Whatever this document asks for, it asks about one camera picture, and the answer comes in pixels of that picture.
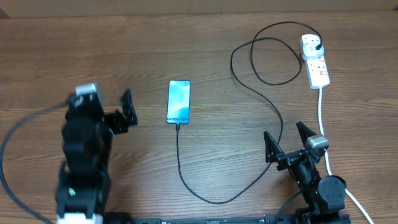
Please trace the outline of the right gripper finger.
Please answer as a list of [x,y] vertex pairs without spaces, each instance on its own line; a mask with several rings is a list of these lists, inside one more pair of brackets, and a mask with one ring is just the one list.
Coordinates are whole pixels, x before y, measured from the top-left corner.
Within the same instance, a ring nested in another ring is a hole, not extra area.
[[266,162],[277,162],[279,157],[283,156],[285,152],[268,131],[264,131],[264,140],[266,145]]
[[307,139],[312,136],[316,136],[316,132],[312,131],[310,128],[308,128],[305,124],[303,124],[301,121],[296,123],[296,127],[298,129],[300,138],[302,140],[303,145],[306,144]]

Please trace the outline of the Samsung Galaxy smartphone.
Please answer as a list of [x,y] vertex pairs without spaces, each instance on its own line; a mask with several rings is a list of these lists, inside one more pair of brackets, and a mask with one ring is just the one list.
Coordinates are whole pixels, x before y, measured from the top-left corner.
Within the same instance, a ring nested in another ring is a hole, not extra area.
[[167,123],[188,124],[190,121],[190,90],[189,80],[169,81],[167,102]]

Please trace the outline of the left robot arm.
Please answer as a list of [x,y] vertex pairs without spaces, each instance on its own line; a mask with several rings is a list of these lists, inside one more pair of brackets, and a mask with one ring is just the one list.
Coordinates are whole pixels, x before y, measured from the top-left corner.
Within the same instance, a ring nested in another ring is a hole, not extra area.
[[68,99],[62,128],[66,157],[55,194],[57,223],[102,223],[111,188],[108,172],[112,141],[137,124],[132,93],[120,98],[122,110],[105,113],[96,90]]

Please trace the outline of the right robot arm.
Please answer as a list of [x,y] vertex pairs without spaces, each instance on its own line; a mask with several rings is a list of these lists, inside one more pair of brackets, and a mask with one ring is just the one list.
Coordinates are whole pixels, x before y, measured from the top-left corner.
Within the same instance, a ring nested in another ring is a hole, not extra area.
[[[327,138],[317,134],[301,121],[297,129],[302,140],[301,149],[285,153],[268,132],[264,132],[266,162],[276,163],[277,170],[287,170],[298,185],[298,192],[291,196],[269,223],[350,223],[349,215],[342,215],[345,208],[346,182],[337,175],[321,177],[316,164],[326,155]],[[284,209],[299,195],[306,207],[296,209],[293,215],[281,216]]]

